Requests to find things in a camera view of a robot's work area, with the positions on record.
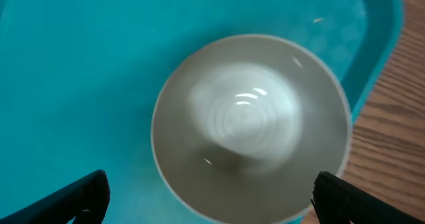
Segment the tray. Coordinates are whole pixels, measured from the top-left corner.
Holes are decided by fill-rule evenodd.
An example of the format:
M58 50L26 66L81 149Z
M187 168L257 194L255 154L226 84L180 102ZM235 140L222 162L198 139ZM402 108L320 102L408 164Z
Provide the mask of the tray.
M0 0L0 217L104 169L105 223L202 223L153 162L155 99L203 45L295 41L341 81L352 121L402 27L400 0Z

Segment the ceramic bowl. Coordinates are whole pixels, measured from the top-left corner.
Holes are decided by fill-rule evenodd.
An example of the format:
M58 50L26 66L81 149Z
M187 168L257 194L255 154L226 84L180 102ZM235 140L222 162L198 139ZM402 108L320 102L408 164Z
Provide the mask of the ceramic bowl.
M268 35L221 39L163 87L151 141L159 172L189 209L223 223L303 215L320 171L340 175L350 112L314 54Z

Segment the wooden table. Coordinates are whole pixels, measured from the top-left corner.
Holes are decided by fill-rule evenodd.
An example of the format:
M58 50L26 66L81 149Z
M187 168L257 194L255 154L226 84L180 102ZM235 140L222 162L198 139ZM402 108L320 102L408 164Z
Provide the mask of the wooden table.
M404 30L353 130L343 179L425 221L425 0L404 0ZM319 223L310 211L303 223Z

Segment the round bowl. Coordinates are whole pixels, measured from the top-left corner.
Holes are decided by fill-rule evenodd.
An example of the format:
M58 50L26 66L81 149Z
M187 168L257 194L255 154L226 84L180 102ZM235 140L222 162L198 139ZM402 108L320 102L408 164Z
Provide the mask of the round bowl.
M285 39L238 35L188 57L163 87L151 141L170 190L224 223L306 213L320 171L341 175L350 112L337 79Z

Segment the bowl rim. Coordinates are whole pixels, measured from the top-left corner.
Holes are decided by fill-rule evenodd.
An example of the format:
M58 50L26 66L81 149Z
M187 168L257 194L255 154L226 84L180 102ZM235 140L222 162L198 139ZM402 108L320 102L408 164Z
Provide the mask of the bowl rim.
M281 37L277 37L274 35L264 35L264 34L243 34L243 35L232 35L229 37L225 37L213 42L210 42L208 44L206 44L205 46L201 47L200 49L198 49L195 53L189 55L187 58L185 58L180 64L179 66L171 73L171 75L167 78L167 81L165 81L164 85L161 88L161 91L158 94L157 100L155 101L155 108L153 109L153 114L152 114L152 120L151 120L151 149L152 149L152 154L153 154L153 159L155 161L155 166L159 172L159 175L161 176L161 179L164 181L165 185L167 186L168 190L174 195L174 197L176 197L180 203L182 203L187 209L189 209L190 211L192 211L194 214L198 215L199 217L202 217L203 219L206 219L207 221L210 221L212 223L224 223L222 221L216 220L212 217L206 216L205 214L200 213L199 211L197 211L196 209L194 209L193 207L191 207L188 203L186 203L174 190L173 188L169 185L167 179L165 178L165 176L163 175L163 172L161 170L161 168L159 167L158 164L158 159L157 159L157 154L155 152L155 144L154 144L154 140L153 140L153 127L154 127L154 122L155 122L155 115L157 112L157 107L159 104L159 100L161 99L161 95L163 93L163 91L165 90L165 87L167 86L168 82L177 74L178 70L181 69L182 65L187 62L193 55L196 55L198 52L200 52L201 50L203 50L204 48L211 46L211 45L216 45L218 43L222 43L222 42L226 42L232 39L241 39L241 38L262 38L262 39L270 39L270 40L274 40L274 41L278 41L281 43L285 43L289 46L292 46L296 49L299 49L301 52L305 53L307 56L309 56L310 58L312 58L321 68L323 68L326 72L326 74L328 75L328 77L332 80L332 83L335 85L335 87L337 88L337 92L339 97L341 98L341 101L343 103L343 107L344 107L344 111L345 111L345 119L347 121L347 140L345 143L345 151L344 151L344 156L343 156L343 160L339 166L339 169L337 171L337 173L335 174L337 177L341 177L345 168L347 167L347 163L348 163L348 159L350 156L350 152L351 152L351 133L352 133L352 125L351 125L351 109L350 109L350 105L348 103L348 99L347 96L345 94L345 91L343 89L343 87L341 86L341 83L338 81L337 77L335 76L335 74L332 72L332 70L315 54L313 54L311 51L307 50L306 48L302 47L301 45L293 42L293 41L289 41L287 39L281 38ZM302 211L296 213L295 215L292 215L291 217L287 217L281 221L278 221L277 223L290 223L291 221L296 221L297 219L301 219L302 217L307 215L307 212L312 208L312 204L310 204L308 207L306 207L305 209L303 209Z

